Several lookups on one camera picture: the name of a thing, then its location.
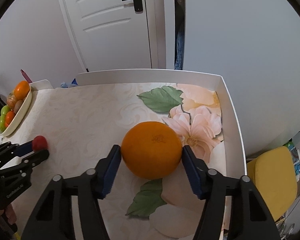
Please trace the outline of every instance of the white wall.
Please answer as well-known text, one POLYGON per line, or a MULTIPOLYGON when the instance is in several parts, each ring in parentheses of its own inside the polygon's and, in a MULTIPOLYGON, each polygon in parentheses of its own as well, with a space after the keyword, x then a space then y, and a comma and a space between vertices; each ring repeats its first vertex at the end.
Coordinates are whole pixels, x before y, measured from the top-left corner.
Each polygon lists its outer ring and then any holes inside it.
POLYGON ((0 94, 23 80, 48 79, 54 87, 83 72, 58 0, 15 0, 0 20, 0 94))
POLYGON ((300 18, 287 0, 186 0, 184 70, 220 74, 247 154, 300 130, 300 18))

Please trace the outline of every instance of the green leaf print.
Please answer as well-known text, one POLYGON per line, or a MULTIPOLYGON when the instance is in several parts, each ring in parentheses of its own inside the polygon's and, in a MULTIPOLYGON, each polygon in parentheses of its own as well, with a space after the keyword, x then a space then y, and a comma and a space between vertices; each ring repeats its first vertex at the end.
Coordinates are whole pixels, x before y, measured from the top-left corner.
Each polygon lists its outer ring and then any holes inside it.
POLYGON ((154 179, 146 182, 140 187, 140 191, 134 197, 132 204, 127 210, 126 216, 150 216, 157 207, 166 204, 161 198, 161 193, 162 179, 154 179))
POLYGON ((170 86, 155 88, 137 95, 143 103, 157 113, 168 113, 171 108, 181 105, 183 92, 170 86))

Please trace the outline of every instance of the red ball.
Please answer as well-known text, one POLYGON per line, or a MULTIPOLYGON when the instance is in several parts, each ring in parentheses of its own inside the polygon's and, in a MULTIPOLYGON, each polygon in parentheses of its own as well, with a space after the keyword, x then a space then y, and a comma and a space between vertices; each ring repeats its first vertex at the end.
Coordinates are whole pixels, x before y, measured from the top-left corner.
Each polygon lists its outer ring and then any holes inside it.
POLYGON ((33 139, 32 150, 34 152, 37 152, 40 150, 47 150, 47 149, 48 149, 48 142, 44 136, 38 135, 33 139))

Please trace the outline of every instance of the robotic hand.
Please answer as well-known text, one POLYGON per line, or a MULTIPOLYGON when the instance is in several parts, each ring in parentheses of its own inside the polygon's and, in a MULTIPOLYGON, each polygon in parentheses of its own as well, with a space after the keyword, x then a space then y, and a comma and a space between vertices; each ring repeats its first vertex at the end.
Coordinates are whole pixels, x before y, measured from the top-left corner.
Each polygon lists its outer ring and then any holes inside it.
MULTIPOLYGON (((75 240, 71 196, 78 196, 82 234, 85 240, 110 240, 98 199, 110 192, 121 161, 120 146, 81 176, 63 179, 56 175, 35 206, 22 240, 75 240)), ((257 188, 248 176, 224 177, 183 147, 182 163, 193 193, 207 200, 194 240, 218 240, 223 223, 225 198, 232 196, 228 240, 280 240, 275 222, 257 188)))
MULTIPOLYGON (((49 157, 49 151, 40 150, 23 158, 18 165, 1 168, 14 157, 23 157, 32 151, 32 141, 22 145, 11 144, 11 142, 0 145, 0 210, 6 209, 31 186, 32 168, 46 160, 49 157)), ((11 239, 17 230, 16 224, 10 225, 6 214, 3 213, 0 216, 0 240, 11 239)))

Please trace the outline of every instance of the white door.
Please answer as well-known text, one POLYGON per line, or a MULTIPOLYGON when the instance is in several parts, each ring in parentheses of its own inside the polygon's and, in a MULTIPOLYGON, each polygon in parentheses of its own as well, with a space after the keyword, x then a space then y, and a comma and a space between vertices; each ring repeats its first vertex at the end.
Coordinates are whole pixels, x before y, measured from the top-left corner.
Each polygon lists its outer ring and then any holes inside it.
POLYGON ((89 71, 151 68, 145 0, 64 0, 69 24, 89 71))

